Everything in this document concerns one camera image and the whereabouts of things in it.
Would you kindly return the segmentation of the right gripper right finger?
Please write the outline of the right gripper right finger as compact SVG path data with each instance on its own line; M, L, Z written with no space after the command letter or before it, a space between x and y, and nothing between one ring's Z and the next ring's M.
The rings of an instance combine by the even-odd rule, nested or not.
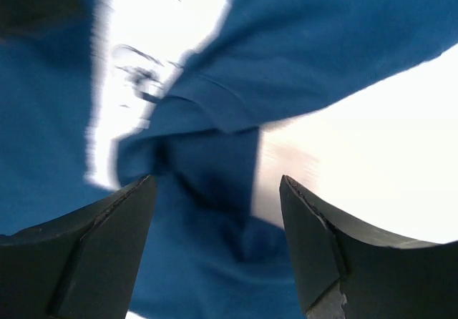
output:
M377 228L289 176L281 210L307 318L455 318L457 244Z

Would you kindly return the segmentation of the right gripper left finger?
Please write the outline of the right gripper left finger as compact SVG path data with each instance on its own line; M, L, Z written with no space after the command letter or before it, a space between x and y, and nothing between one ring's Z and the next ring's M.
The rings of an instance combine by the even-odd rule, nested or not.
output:
M125 318L157 185L143 177L57 219L1 236L1 317Z

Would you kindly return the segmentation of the blue t shirt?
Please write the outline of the blue t shirt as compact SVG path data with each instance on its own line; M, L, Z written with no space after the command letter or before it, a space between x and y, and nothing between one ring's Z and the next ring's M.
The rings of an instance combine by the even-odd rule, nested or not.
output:
M457 0L1 0L1 236L148 176L125 318L307 318L283 176L457 244Z

